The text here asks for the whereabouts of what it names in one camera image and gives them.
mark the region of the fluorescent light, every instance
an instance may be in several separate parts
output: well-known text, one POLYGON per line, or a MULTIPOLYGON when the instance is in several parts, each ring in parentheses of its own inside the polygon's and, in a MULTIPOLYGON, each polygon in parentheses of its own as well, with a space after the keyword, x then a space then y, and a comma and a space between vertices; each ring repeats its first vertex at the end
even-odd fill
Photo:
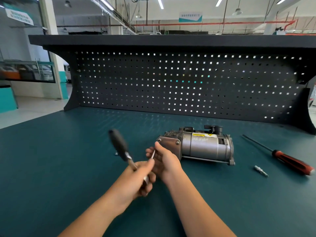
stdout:
POLYGON ((280 0, 277 5, 281 4, 282 2, 284 2, 285 0, 280 0))
POLYGON ((216 3, 216 7, 218 7, 221 2, 222 2, 222 0, 218 0, 216 3))
POLYGON ((158 2, 159 2, 159 5, 160 5, 161 10, 163 10, 163 5, 162 5, 161 0, 158 0, 158 2))
POLYGON ((100 1, 103 2, 103 4, 106 5, 111 11, 114 10, 114 8, 106 0, 100 0, 100 1))

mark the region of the hanging sign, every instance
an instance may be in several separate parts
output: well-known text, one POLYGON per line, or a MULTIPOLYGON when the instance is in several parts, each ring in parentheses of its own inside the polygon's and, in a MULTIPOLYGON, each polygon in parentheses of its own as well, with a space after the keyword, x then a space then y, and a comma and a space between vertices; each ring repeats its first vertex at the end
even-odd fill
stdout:
POLYGON ((202 12, 180 12, 179 22, 201 22, 202 12))
POLYGON ((32 26, 34 25, 32 18, 30 17, 30 15, 27 12, 20 10, 20 9, 18 9, 12 5, 9 5, 7 3, 4 3, 4 7, 5 7, 5 11, 7 13, 7 16, 9 18, 30 24, 32 26))

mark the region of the red-handled screwdriver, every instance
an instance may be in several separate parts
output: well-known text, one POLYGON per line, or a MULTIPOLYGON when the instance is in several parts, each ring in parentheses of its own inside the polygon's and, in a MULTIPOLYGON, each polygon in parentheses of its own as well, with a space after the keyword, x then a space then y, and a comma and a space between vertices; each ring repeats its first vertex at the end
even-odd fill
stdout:
POLYGON ((272 156, 275 158, 281 160, 283 163, 287 164, 288 166, 292 167, 293 169, 297 170, 300 173, 303 173, 305 175, 313 175, 315 173, 315 168, 311 167, 310 165, 306 164, 305 162, 296 159, 292 156, 284 154, 280 150, 271 150, 270 148, 264 146, 263 144, 260 144, 259 142, 249 138, 246 135, 243 135, 243 137, 257 143, 258 145, 262 146, 263 148, 266 148, 267 150, 272 152, 272 156))

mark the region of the perforated metal panel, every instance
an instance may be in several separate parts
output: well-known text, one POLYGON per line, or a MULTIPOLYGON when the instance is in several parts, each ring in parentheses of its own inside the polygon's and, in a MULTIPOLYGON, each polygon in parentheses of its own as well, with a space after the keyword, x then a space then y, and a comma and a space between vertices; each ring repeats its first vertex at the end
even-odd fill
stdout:
POLYGON ((306 85, 316 74, 313 40, 203 35, 30 38, 70 64, 73 93, 65 110, 91 106, 288 123, 316 134, 306 85))
POLYGON ((304 88, 296 80, 305 75, 300 70, 306 60, 295 55, 77 51, 76 56, 81 106, 286 122, 304 88))

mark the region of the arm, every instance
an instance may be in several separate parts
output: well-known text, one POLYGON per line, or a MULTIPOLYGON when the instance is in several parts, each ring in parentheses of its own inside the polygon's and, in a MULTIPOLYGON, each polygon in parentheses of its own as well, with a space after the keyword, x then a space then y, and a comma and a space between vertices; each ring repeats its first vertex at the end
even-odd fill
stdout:
POLYGON ((101 237, 113 219, 123 213, 138 196, 147 196, 156 175, 151 172, 154 161, 135 163, 139 168, 133 171, 129 166, 110 189, 94 202, 82 215, 71 223, 59 237, 101 237), (145 176, 150 183, 142 187, 145 176))
MULTIPOLYGON (((208 206, 200 193, 194 187, 186 173, 182 170, 180 161, 170 151, 158 142, 155 148, 155 171, 167 185, 184 231, 188 237, 195 236, 235 236, 227 225, 208 206)), ((151 156, 153 148, 147 149, 151 156)))

